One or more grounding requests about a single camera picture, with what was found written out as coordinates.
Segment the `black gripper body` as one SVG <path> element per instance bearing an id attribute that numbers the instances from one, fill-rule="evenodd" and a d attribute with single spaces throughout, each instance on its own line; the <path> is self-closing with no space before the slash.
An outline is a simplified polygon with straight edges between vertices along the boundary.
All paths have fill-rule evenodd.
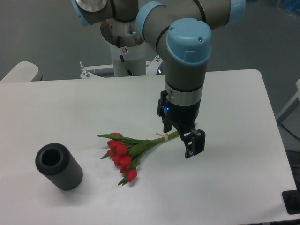
<path id="1" fill-rule="evenodd" d="M 194 122 L 198 116 L 200 108 L 200 101 L 190 106 L 179 106 L 167 99 L 167 91 L 160 92 L 160 99 L 157 105 L 157 114 L 163 119 L 170 120 L 172 126 L 175 127 L 178 132 L 189 132 L 190 128 L 194 128 Z"/>

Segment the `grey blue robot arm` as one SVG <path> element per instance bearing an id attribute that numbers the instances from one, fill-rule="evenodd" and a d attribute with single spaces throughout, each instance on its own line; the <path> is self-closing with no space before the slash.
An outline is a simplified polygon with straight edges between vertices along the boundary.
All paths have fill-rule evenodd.
<path id="1" fill-rule="evenodd" d="M 139 7 L 136 0 L 74 0 L 72 5 L 83 25 L 112 19 L 121 27 L 137 28 L 166 64 L 165 90 L 157 106 L 164 132 L 179 132 L 186 158 L 201 153 L 205 132 L 195 127 L 195 119 L 211 54 L 211 31 L 241 19 L 246 2 L 186 0 L 167 7 L 151 1 Z"/>

